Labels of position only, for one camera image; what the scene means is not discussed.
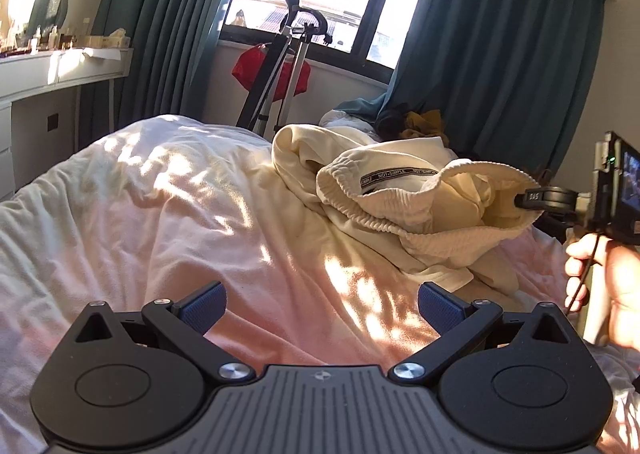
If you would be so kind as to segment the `person's right hand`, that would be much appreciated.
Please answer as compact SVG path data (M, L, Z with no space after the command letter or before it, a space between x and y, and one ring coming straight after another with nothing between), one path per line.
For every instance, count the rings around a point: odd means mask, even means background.
M586 234L566 248L564 269L568 276L565 307L577 312L589 298L580 286L586 260L602 266L604 282L611 298L608 336L613 344L639 350L639 252L608 237Z

